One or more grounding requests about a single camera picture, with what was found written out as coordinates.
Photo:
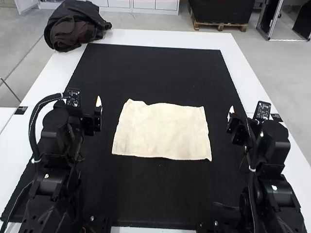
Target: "metal frame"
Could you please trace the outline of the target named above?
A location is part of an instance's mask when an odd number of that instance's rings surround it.
[[[15,96],[15,98],[21,103],[21,100],[18,98],[18,96],[15,94],[15,92],[9,87],[9,85],[5,82],[5,80],[0,77],[0,80],[7,86],[7,88],[12,92],[12,94]]]
[[[284,0],[279,0],[278,1],[278,4],[277,4],[277,7],[276,7],[276,12],[273,16],[273,19],[271,20],[271,23],[270,23],[270,29],[269,29],[269,32],[266,33],[264,32],[261,27],[260,27],[260,24],[261,24],[261,21],[262,21],[262,17],[263,17],[263,13],[266,9],[266,5],[267,5],[267,2],[268,0],[266,0],[264,3],[263,3],[263,7],[262,7],[262,10],[261,10],[261,13],[260,13],[260,16],[259,16],[259,20],[258,20],[258,23],[257,23],[257,26],[256,26],[256,29],[257,31],[267,40],[267,41],[286,41],[286,42],[308,42],[311,38],[311,34],[309,35],[308,39],[305,39],[303,38],[301,35],[297,34],[298,36],[300,36],[301,40],[298,40],[298,39],[271,39],[271,36],[272,36],[272,33],[273,33],[273,30],[274,30],[274,27],[276,26],[276,21],[278,19],[278,15],[280,14],[281,12],[281,9],[282,9],[282,5],[283,5],[283,2]]]

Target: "black jacket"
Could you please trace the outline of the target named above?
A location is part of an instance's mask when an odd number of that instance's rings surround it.
[[[68,52],[81,43],[102,39],[111,27],[90,1],[65,0],[49,18],[44,39],[51,49]]]

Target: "label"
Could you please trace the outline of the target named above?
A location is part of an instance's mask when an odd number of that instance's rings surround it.
[[[283,122],[281,116],[277,113],[271,114],[273,120],[277,121],[277,122]]]
[[[14,115],[24,115],[27,108],[28,108],[27,106],[19,106],[15,111]]]

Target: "cabinet drawer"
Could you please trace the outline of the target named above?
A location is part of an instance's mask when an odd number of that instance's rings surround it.
[[[155,0],[155,9],[177,11],[177,3],[177,0]]]
[[[98,6],[108,6],[108,0],[91,0],[91,2]]]
[[[108,6],[130,8],[130,0],[108,0]]]
[[[156,0],[133,0],[133,8],[155,9]]]

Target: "black mat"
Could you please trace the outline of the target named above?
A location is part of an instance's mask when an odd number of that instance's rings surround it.
[[[238,205],[247,175],[238,170],[242,149],[230,143],[225,130],[230,106],[244,110],[220,51],[89,44],[68,87],[81,90],[87,113],[97,95],[103,103],[102,133],[85,139],[86,159],[79,165],[87,219],[108,216],[118,225],[191,229],[210,223],[213,201]],[[119,116],[129,98],[204,106],[212,162],[112,155]],[[29,166],[2,219],[33,178]],[[23,211],[24,206],[15,217],[22,219]]]

